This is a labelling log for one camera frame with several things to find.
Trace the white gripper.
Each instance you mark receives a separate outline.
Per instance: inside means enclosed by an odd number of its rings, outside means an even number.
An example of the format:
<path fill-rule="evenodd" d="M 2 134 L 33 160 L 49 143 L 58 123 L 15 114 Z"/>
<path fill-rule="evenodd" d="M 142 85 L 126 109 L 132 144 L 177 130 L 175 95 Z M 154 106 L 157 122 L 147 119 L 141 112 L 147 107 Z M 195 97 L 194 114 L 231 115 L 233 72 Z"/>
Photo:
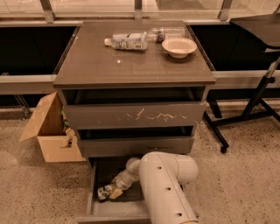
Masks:
<path fill-rule="evenodd" d="M 127 171 L 121 171 L 114 179 L 113 183 L 118 188 L 115 188 L 110 191 L 109 198 L 115 200 L 123 194 L 123 190 L 129 189 L 133 183 L 139 180 L 139 176 L 136 174 L 128 173 Z"/>

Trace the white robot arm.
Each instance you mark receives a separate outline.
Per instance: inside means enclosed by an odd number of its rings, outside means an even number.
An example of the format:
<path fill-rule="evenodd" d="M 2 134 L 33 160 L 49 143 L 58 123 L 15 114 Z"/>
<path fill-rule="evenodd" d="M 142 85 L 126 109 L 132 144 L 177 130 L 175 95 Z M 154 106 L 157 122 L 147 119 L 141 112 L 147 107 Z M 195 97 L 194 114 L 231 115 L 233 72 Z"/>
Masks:
<path fill-rule="evenodd" d="M 152 224 L 195 224 L 198 222 L 181 185 L 198 176 L 196 162 L 187 155 L 153 151 L 130 158 L 106 189 L 111 199 L 119 197 L 139 181 Z"/>

